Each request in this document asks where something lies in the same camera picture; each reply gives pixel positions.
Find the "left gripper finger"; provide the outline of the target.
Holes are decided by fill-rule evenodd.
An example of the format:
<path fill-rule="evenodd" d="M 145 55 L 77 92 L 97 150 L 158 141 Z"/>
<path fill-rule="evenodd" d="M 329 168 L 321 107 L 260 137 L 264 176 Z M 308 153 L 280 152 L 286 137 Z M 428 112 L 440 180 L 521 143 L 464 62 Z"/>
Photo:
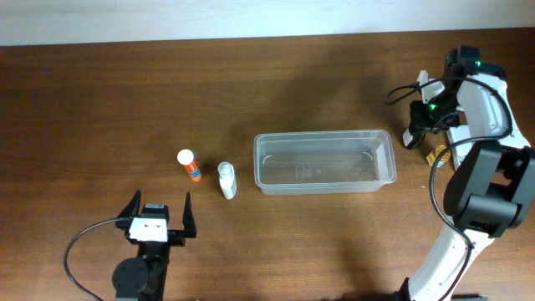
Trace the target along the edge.
<path fill-rule="evenodd" d="M 137 190 L 132 199 L 117 216 L 118 218 L 131 218 L 139 214 L 140 211 L 141 191 Z"/>
<path fill-rule="evenodd" d="M 182 224 L 185 238 L 196 238 L 197 229 L 196 222 L 192 211 L 191 193 L 186 193 L 185 206 L 182 216 Z"/>

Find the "dark bottle white cap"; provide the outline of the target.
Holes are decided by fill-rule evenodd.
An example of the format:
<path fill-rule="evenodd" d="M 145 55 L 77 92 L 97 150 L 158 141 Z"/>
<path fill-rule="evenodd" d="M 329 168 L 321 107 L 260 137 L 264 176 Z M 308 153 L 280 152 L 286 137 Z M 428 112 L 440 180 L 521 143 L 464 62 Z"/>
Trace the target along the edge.
<path fill-rule="evenodd" d="M 416 132 L 415 134 L 410 132 L 410 129 L 407 129 L 402 135 L 404 147 L 407 150 L 414 150 L 418 148 L 425 139 L 425 133 Z"/>

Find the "small jar gold lid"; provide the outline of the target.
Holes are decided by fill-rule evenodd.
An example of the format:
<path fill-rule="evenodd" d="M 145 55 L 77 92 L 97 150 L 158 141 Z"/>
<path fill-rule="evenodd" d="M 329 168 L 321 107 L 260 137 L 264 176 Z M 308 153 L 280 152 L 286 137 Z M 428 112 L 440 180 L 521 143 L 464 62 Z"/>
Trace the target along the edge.
<path fill-rule="evenodd" d="M 429 166 L 436 165 L 437 168 L 445 165 L 451 158 L 451 152 L 446 150 L 445 145 L 438 145 L 431 153 L 426 156 L 426 161 Z"/>

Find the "white spray bottle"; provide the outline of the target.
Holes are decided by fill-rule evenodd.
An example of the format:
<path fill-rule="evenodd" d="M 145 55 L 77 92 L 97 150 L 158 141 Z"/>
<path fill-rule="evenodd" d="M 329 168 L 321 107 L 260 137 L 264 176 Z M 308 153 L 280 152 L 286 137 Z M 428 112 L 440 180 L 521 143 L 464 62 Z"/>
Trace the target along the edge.
<path fill-rule="evenodd" d="M 223 161 L 217 167 L 219 185 L 223 196 L 231 200 L 237 194 L 237 179 L 234 167 L 231 163 Z"/>

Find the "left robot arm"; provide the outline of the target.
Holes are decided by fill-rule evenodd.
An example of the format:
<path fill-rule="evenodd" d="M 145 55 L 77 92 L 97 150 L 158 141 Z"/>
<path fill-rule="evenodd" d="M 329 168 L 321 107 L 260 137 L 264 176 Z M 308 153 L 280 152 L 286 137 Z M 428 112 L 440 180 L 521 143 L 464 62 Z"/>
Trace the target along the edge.
<path fill-rule="evenodd" d="M 127 241 L 138 247 L 137 254 L 123 260 L 113 272 L 116 300 L 162 300 L 171 248 L 183 247 L 186 239 L 195 238 L 197 233 L 190 194 L 186 194 L 183 228 L 179 230 L 168 227 L 167 205 L 142 206 L 140 201 L 141 192 L 136 191 L 115 223 L 125 232 Z"/>

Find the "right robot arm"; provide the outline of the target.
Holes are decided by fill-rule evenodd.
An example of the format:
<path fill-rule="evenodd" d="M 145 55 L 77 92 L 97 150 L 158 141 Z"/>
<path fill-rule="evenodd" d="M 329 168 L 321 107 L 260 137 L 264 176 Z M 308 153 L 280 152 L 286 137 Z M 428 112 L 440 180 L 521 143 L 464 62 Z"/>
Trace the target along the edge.
<path fill-rule="evenodd" d="M 476 257 L 508 229 L 518 227 L 534 199 L 534 149 L 523 137 L 507 101 L 507 74 L 498 64 L 484 63 L 478 48 L 461 45 L 445 58 L 444 74 L 430 79 L 421 71 L 409 85 L 419 100 L 410 103 L 410 123 L 403 134 L 408 150 L 429 133 L 460 126 L 464 114 L 470 151 L 449 180 L 443 203 L 437 204 L 431 166 L 431 202 L 444 222 L 431 252 L 396 294 L 398 300 L 451 300 L 457 284 Z"/>

